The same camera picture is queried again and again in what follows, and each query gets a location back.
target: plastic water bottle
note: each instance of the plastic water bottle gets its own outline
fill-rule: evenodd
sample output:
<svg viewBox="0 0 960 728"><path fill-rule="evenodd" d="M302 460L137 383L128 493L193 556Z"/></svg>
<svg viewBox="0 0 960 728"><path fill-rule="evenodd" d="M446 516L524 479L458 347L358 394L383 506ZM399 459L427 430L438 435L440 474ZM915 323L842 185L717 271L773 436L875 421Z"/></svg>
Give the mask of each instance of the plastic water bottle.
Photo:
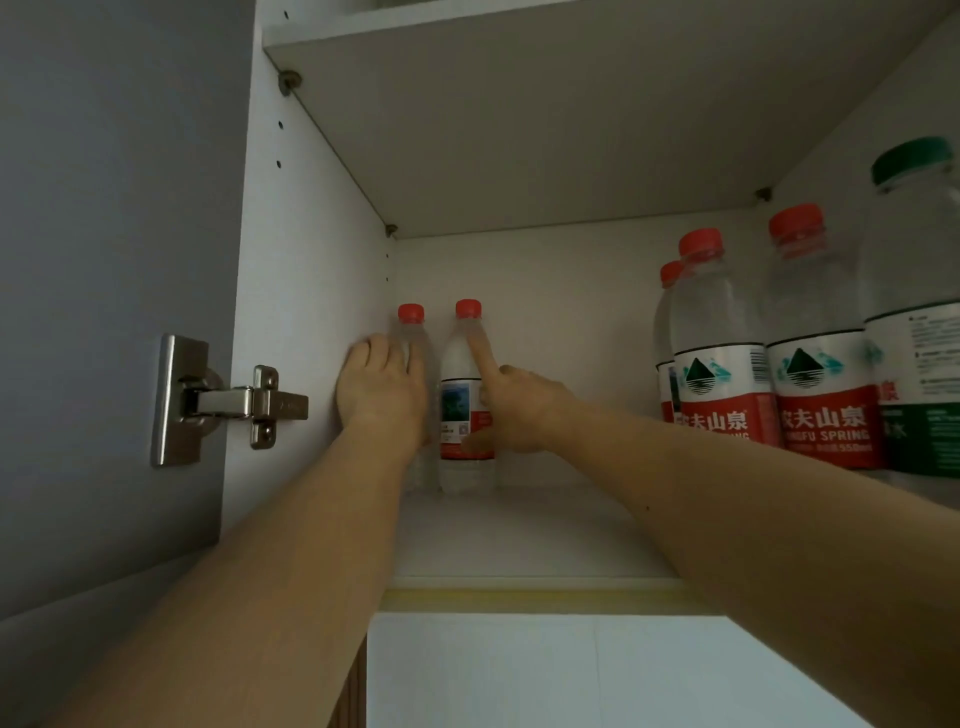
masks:
<svg viewBox="0 0 960 728"><path fill-rule="evenodd" d="M404 303L396 310L399 322L398 335L403 343L403 359L410 361L410 344L416 344L423 356L423 372L427 392L426 436L428 441L414 457L403 481L404 491L436 491L438 482L438 458L440 443L437 431L440 426L437 404L437 357L430 344L430 337L423 328L423 306L419 303Z"/></svg>
<svg viewBox="0 0 960 728"><path fill-rule="evenodd" d="M488 491L496 485L494 453L466 454L460 443L471 432L492 424L490 410L480 401L480 372L466 334L480 323L481 305L474 299L457 302L457 327L444 348L440 364L440 488L456 494Z"/></svg>
<svg viewBox="0 0 960 728"><path fill-rule="evenodd" d="M683 269L684 265L679 260L672 260L660 268L663 293L654 313L654 357L657 359L660 411L666 423L675 422L680 414L680 389L677 386L673 347L670 345L670 303L673 301L673 284Z"/></svg>
<svg viewBox="0 0 960 728"><path fill-rule="evenodd" d="M897 485L960 505L960 189L940 136L874 162L859 269L887 457Z"/></svg>
<svg viewBox="0 0 960 728"><path fill-rule="evenodd" d="M763 299L767 357L788 449L841 468L879 470L883 421L856 286L829 249L816 205L770 219L777 246Z"/></svg>
<svg viewBox="0 0 960 728"><path fill-rule="evenodd" d="M670 339L683 424L779 447L759 316L724 262L720 231L689 232L680 255Z"/></svg>

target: bottle label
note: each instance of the bottle label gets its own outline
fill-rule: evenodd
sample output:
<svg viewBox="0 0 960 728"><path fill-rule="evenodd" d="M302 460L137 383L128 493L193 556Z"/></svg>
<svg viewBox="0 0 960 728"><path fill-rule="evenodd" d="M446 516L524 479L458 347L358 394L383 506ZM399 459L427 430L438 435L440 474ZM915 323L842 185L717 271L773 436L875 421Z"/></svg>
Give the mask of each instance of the bottle label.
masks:
<svg viewBox="0 0 960 728"><path fill-rule="evenodd" d="M680 352L681 425L781 447L777 406L761 344Z"/></svg>
<svg viewBox="0 0 960 728"><path fill-rule="evenodd" d="M788 449L841 468L886 467L862 329L779 341L767 356Z"/></svg>
<svg viewBox="0 0 960 728"><path fill-rule="evenodd" d="M445 379L440 383L440 456L443 460L490 460L493 451L466 454L460 448L471 432L493 424L480 403L480 379Z"/></svg>
<svg viewBox="0 0 960 728"><path fill-rule="evenodd" d="M657 383L663 421L677 422L680 419L680 385L677 383L677 367L672 360L657 365Z"/></svg>
<svg viewBox="0 0 960 728"><path fill-rule="evenodd" d="M867 322L890 467L960 477L960 301Z"/></svg>

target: metal hinge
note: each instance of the metal hinge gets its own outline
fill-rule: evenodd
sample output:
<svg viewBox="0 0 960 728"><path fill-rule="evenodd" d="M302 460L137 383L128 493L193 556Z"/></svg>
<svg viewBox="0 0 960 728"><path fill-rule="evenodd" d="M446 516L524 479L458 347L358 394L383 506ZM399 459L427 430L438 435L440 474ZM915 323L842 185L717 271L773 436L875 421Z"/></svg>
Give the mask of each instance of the metal hinge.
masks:
<svg viewBox="0 0 960 728"><path fill-rule="evenodd" d="M273 367L254 367L252 387L224 389L206 366L208 349L205 341L163 336L151 454L155 467L199 462L202 439L224 419L251 421L253 449L274 446L277 420L307 419L309 398L280 392Z"/></svg>

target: shelf edge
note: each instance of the shelf edge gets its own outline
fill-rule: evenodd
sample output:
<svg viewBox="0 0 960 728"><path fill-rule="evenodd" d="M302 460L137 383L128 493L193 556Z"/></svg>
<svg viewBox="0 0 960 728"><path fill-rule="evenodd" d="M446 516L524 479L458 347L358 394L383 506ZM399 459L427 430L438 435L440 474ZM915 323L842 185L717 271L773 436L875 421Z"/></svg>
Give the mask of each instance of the shelf edge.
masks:
<svg viewBox="0 0 960 728"><path fill-rule="evenodd" d="M531 615L712 616L720 613L679 579L642 588L388 589L381 612Z"/></svg>
<svg viewBox="0 0 960 728"><path fill-rule="evenodd" d="M265 50L283 45L330 40L343 36L410 28L415 25L441 23L447 20L492 15L497 12L529 10L584 0L432 0L396 8L332 15L322 20L289 22L263 28Z"/></svg>

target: cabinet shelf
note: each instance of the cabinet shelf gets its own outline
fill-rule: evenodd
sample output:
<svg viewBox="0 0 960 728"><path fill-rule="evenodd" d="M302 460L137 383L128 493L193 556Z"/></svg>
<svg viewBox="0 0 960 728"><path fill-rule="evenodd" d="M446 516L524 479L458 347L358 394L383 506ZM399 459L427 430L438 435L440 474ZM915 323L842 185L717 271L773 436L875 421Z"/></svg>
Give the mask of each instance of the cabinet shelf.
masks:
<svg viewBox="0 0 960 728"><path fill-rule="evenodd" d="M585 488L404 498L387 611L703 614L619 505Z"/></svg>
<svg viewBox="0 0 960 728"><path fill-rule="evenodd" d="M434 0L264 29L399 237L747 206L950 0Z"/></svg>

